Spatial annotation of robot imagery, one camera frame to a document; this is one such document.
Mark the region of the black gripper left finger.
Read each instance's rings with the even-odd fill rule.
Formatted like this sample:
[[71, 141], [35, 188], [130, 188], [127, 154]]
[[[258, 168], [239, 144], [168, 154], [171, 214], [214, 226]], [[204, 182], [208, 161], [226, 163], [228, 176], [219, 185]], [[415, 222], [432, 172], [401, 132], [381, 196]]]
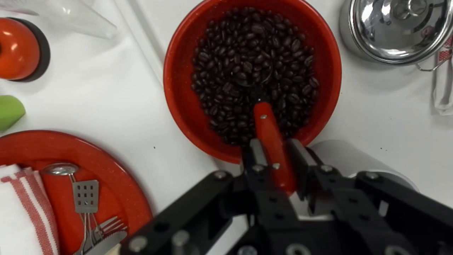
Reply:
[[231, 255], [283, 255], [297, 217], [289, 159], [282, 145], [258, 139], [242, 149], [239, 176], [216, 171], [123, 241], [120, 255], [204, 255], [238, 216], [248, 229]]

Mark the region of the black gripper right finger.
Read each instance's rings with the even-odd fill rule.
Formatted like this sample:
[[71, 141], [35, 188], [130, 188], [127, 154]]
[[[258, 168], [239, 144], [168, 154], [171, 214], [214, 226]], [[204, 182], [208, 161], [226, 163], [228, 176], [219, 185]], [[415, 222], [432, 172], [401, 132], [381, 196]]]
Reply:
[[352, 255], [453, 255], [450, 207], [378, 173], [345, 178], [294, 139], [287, 152], [308, 213], [338, 224]]

